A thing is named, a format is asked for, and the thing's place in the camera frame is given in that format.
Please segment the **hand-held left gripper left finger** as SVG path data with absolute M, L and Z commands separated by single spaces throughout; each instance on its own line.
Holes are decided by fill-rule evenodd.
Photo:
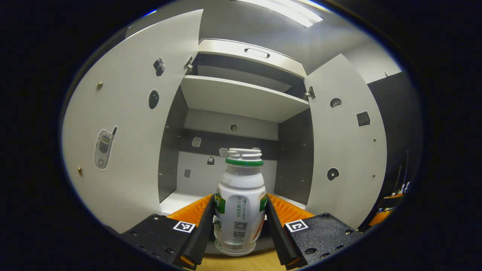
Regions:
M 194 271 L 212 235 L 214 200 L 211 194 L 169 216 L 152 214 L 119 237 L 163 264 Z

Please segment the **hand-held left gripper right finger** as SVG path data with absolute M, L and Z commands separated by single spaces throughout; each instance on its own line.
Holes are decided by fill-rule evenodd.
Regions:
M 288 271 L 319 265 L 363 236 L 332 214 L 314 215 L 272 194 L 266 217 L 279 262 Z

